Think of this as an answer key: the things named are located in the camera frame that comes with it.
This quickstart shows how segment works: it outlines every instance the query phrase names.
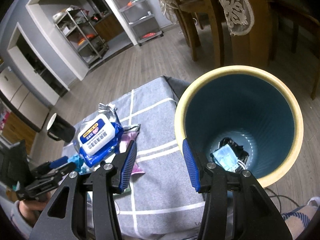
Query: person's arm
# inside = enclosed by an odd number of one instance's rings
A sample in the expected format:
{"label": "person's arm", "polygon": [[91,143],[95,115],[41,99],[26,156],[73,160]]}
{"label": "person's arm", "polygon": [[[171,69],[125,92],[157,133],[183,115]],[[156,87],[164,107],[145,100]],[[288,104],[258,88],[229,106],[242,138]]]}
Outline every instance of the person's arm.
{"label": "person's arm", "polygon": [[32,228],[39,218],[39,211],[45,208],[50,197],[50,194],[47,193],[45,202],[23,200],[14,203],[11,210],[11,222],[24,238],[29,239]]}

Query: mug handle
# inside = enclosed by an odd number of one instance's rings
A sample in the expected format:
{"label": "mug handle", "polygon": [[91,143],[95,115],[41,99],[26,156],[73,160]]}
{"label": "mug handle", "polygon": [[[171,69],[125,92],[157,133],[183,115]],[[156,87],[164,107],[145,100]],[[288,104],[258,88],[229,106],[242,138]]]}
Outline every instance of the mug handle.
{"label": "mug handle", "polygon": [[47,132],[47,136],[49,136],[49,138],[51,138],[51,139],[53,139],[53,140],[55,140],[55,141],[57,141],[57,142],[58,142],[58,141],[61,141],[60,138],[52,136],[49,131]]}

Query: human hand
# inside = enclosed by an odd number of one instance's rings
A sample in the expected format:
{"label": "human hand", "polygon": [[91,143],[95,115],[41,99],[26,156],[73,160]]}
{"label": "human hand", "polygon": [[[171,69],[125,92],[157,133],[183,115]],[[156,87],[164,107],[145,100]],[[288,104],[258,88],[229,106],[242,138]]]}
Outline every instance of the human hand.
{"label": "human hand", "polygon": [[19,211],[30,226],[34,226],[38,220],[38,214],[35,211],[44,210],[45,206],[51,198],[50,192],[46,193],[47,200],[39,202],[36,200],[21,200],[19,202]]}

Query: window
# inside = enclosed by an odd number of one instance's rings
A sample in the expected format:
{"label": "window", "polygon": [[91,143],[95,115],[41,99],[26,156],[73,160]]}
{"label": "window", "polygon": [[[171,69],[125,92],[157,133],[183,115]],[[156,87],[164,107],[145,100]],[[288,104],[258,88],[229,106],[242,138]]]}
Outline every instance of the window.
{"label": "window", "polygon": [[110,8],[105,0],[88,0],[88,2],[96,13],[105,15],[110,12]]}

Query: black cable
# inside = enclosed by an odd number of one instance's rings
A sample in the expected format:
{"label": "black cable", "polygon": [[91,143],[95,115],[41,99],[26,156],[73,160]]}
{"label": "black cable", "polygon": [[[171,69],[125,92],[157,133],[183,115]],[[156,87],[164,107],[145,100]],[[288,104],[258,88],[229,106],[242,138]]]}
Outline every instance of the black cable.
{"label": "black cable", "polygon": [[295,204],[297,207],[299,207],[300,205],[298,205],[298,203],[297,202],[295,202],[292,198],[289,198],[289,197],[287,197],[287,196],[285,196],[285,195],[278,195],[278,194],[276,194],[273,190],[271,190],[271,189],[269,189],[269,188],[265,188],[265,190],[267,190],[267,191],[270,191],[272,194],[273,194],[273,196],[269,196],[270,198],[273,198],[273,197],[276,197],[277,199],[278,199],[278,201],[279,201],[279,206],[280,206],[280,213],[281,213],[281,211],[282,211],[282,207],[281,207],[281,201],[280,201],[280,197],[284,197],[284,198],[286,198],[286,199],[289,199],[293,204]]}

